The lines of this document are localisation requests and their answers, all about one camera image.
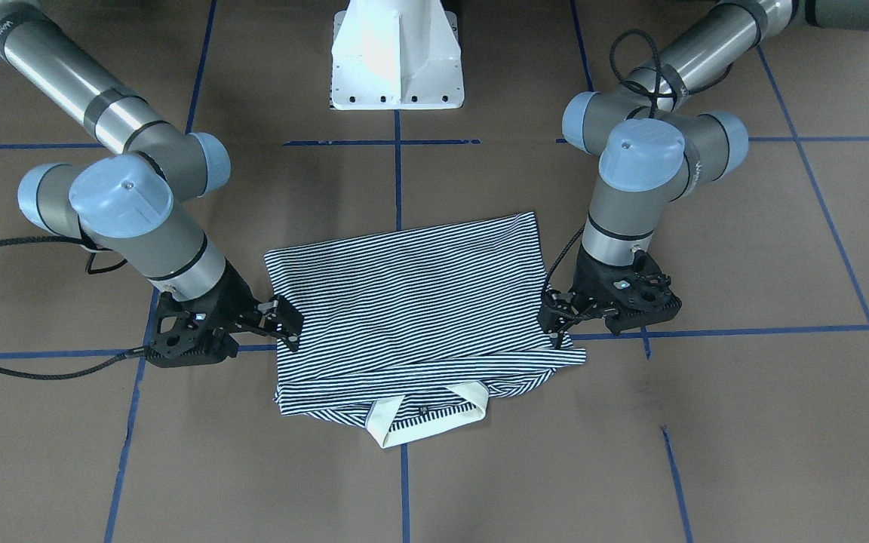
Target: striped fabric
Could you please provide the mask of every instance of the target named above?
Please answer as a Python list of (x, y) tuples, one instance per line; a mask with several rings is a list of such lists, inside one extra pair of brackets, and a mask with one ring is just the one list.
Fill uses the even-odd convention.
[[(580, 348), (552, 348), (536, 322), (545, 269), (534, 213), (283, 248), (265, 261), (273, 290), (305, 319), (300, 350), (277, 348), (282, 415), (365, 427), (392, 446), (473, 422), (484, 416), (477, 398), (531, 391), (585, 361)], [(376, 435), (379, 422), (389, 437)]]

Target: striped shirt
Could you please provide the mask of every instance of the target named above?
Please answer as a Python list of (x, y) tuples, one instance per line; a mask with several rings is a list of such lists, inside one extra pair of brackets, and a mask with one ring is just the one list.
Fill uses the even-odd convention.
[(393, 446), (475, 422), (487, 398), (585, 361), (580, 348), (552, 348), (536, 322), (545, 268), (534, 213), (283, 248), (265, 261), (273, 290), (304, 315), (299, 351), (277, 347), (284, 416), (364, 427)]

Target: white mounting plate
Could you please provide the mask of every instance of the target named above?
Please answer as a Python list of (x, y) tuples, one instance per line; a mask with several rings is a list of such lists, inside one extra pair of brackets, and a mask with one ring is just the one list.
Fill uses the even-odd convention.
[[(352, 10), (335, 15), (331, 107), (393, 110), (462, 106), (465, 85), (458, 45), (458, 17), (442, 10), (438, 0), (434, 3), (438, 5), (438, 13), (432, 14), (431, 24), (411, 33), (413, 35), (408, 35), (404, 27), (417, 29), (418, 26), (410, 25), (410, 21), (403, 23), (403, 20), (419, 15), (406, 13), (410, 10), (407, 2), (403, 3), (404, 9), (366, 14), (371, 20), (349, 20), (352, 27), (345, 27), (342, 42), (338, 42), (341, 27)], [(439, 38), (441, 44), (435, 44)], [(419, 58), (417, 51), (427, 56)]]

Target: white bracket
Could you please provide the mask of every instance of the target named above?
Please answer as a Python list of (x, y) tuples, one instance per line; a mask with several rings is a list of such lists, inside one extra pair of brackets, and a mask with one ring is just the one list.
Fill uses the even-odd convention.
[(334, 17), (335, 109), (451, 109), (465, 102), (458, 17), (439, 0), (351, 0)]

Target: blue joint cap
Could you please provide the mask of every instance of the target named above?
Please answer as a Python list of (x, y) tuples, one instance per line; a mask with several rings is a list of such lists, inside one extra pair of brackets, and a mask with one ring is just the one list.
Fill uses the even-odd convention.
[(679, 128), (658, 119), (618, 123), (599, 158), (599, 174), (611, 188), (648, 192), (663, 186), (683, 166), (686, 139)]
[(593, 92), (578, 93), (569, 101), (565, 113), (562, 114), (562, 135), (565, 136), (565, 140), (573, 147), (586, 152), (589, 150), (585, 148), (585, 134), (582, 132), (582, 126), (585, 123), (585, 111), (589, 108), (589, 103), (592, 102), (592, 97), (596, 94)]
[(207, 159), (207, 186), (203, 190), (203, 195), (197, 196), (202, 198), (226, 185), (227, 179), (230, 179), (230, 155), (227, 154), (227, 148), (223, 147), (213, 134), (190, 133), (190, 135), (200, 142), (203, 156)]
[(79, 220), (108, 238), (135, 238), (159, 227), (173, 210), (173, 192), (149, 162), (136, 155), (104, 158), (69, 188)]
[(746, 154), (749, 152), (749, 133), (746, 131), (745, 124), (739, 120), (739, 117), (727, 111), (710, 111), (705, 113), (713, 117), (722, 124), (723, 131), (726, 133), (726, 141), (729, 144), (730, 152), (729, 159), (726, 161), (726, 169), (723, 174), (717, 178), (717, 181), (723, 179), (728, 173), (737, 169)]
[(56, 166), (68, 166), (68, 164), (51, 162), (50, 164), (35, 166), (22, 176), (22, 181), (18, 182), (18, 209), (22, 210), (22, 214), (30, 223), (51, 234), (55, 234), (55, 232), (49, 230), (45, 221), (42, 220), (41, 213), (38, 212), (38, 186), (41, 185), (45, 174), (48, 174), (49, 170)]

